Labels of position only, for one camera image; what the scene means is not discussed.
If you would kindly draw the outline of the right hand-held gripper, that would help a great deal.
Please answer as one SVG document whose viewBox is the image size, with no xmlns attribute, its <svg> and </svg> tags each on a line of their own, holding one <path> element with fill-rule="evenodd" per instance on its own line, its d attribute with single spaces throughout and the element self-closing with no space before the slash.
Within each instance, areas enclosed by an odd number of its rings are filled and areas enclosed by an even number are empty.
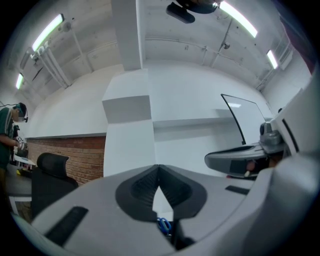
<svg viewBox="0 0 320 256">
<path fill-rule="evenodd" d="M 269 167 L 270 155 L 266 152 L 282 152 L 285 144 L 292 156 L 319 152 L 320 76 L 313 76 L 271 123 L 260 125 L 259 132 L 259 144 L 208 153 L 205 164 L 229 178 L 254 179 Z"/>
</svg>

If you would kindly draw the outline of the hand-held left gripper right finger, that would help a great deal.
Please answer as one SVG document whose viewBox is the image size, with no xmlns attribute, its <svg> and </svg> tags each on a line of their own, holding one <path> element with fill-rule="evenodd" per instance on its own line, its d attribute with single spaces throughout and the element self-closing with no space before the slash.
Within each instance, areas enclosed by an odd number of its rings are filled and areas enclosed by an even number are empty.
<svg viewBox="0 0 320 256">
<path fill-rule="evenodd" d="M 253 181 L 159 165 L 158 184 L 173 210 L 171 243 L 182 250 L 221 226 L 248 195 Z"/>
</svg>

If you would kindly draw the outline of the black office chair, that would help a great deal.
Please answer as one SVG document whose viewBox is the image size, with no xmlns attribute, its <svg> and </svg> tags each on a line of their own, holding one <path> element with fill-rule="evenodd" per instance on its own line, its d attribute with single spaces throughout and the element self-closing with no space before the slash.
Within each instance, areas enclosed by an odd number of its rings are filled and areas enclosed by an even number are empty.
<svg viewBox="0 0 320 256">
<path fill-rule="evenodd" d="M 37 158 L 31 175 L 31 216 L 36 218 L 45 208 L 79 187 L 67 175 L 69 157 L 44 152 Z"/>
</svg>

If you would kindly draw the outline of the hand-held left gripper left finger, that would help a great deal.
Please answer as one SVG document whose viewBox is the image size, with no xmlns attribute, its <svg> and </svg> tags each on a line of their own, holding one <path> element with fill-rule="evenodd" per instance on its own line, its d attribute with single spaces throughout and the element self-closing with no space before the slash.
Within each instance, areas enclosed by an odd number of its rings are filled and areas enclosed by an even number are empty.
<svg viewBox="0 0 320 256">
<path fill-rule="evenodd" d="M 90 181 L 57 200 L 32 221 L 45 235 L 72 207 L 88 213 L 63 248 L 79 256 L 167 256 L 174 247 L 155 223 L 131 218 L 116 202 L 116 189 L 144 166 Z"/>
</svg>

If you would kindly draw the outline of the white ceiling pipes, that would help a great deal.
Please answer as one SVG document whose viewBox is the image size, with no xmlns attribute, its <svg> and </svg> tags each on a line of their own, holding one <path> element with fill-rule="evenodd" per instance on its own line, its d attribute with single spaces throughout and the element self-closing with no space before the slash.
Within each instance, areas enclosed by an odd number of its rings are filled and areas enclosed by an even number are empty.
<svg viewBox="0 0 320 256">
<path fill-rule="evenodd" d="M 52 78 L 64 89 L 72 85 L 70 80 L 67 78 L 62 68 L 58 64 L 56 58 L 54 57 L 50 47 L 41 46 L 38 50 L 34 52 L 32 57 L 38 58 L 42 65 L 47 69 Z"/>
</svg>

